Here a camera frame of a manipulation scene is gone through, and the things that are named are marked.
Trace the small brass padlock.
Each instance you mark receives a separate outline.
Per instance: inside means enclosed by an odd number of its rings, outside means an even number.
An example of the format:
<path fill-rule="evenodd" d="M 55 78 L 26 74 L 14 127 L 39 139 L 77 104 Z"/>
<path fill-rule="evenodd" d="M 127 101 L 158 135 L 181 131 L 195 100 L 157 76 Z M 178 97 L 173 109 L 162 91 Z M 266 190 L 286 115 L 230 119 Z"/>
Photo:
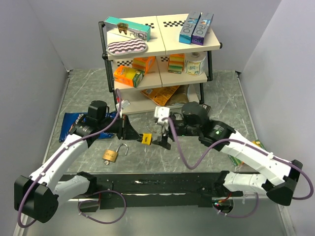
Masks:
<path fill-rule="evenodd" d="M 147 127 L 147 130 L 148 130 L 150 133 L 153 133 L 153 134 L 157 134 L 157 133 L 158 133 L 158 127 L 157 127 L 156 125 L 148 126 L 148 127 Z"/>

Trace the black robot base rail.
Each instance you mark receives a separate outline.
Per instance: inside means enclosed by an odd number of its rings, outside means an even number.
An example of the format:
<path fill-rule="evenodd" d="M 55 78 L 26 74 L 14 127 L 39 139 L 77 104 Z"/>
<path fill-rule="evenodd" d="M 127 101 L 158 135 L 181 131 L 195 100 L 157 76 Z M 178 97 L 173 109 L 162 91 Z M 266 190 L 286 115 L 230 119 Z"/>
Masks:
<path fill-rule="evenodd" d="M 79 197 L 100 199 L 101 209 L 116 207 L 212 207 L 223 197 L 241 197 L 223 186 L 227 171 L 218 173 L 94 174 L 95 187 Z"/>

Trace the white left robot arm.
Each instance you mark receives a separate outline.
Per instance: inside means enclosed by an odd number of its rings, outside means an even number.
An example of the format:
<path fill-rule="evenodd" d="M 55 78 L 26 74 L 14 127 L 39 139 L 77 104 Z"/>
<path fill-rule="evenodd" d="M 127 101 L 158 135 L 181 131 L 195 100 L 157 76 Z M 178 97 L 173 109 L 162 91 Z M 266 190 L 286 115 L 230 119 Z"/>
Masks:
<path fill-rule="evenodd" d="M 16 179 L 14 208 L 18 214 L 46 223 L 69 199 L 79 195 L 93 197 L 97 192 L 97 178 L 89 173 L 79 172 L 62 184 L 58 182 L 70 165 L 106 131 L 122 140 L 143 140 L 143 135 L 132 127 L 128 116 L 116 113 L 115 117 L 111 117 L 106 102 L 92 101 L 88 112 L 73 126 L 49 160 L 29 177 L 19 176 Z"/>

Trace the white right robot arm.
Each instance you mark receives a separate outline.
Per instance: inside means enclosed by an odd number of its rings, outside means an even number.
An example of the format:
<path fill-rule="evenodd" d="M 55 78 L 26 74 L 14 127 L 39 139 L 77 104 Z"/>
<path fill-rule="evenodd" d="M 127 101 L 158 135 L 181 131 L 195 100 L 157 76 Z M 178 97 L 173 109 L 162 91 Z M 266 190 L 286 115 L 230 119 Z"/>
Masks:
<path fill-rule="evenodd" d="M 283 206 L 291 204 L 302 163 L 277 158 L 226 123 L 210 119 L 206 109 L 197 102 L 185 104 L 180 116 L 181 119 L 176 119 L 169 108 L 157 106 L 154 117 L 161 126 L 161 135 L 152 143 L 170 150 L 168 139 L 177 142 L 179 136 L 196 136 L 203 145 L 236 157 L 257 172 L 224 172 L 223 177 L 215 183 L 219 195 L 226 196 L 229 192 L 237 191 L 253 192 L 265 194 Z"/>

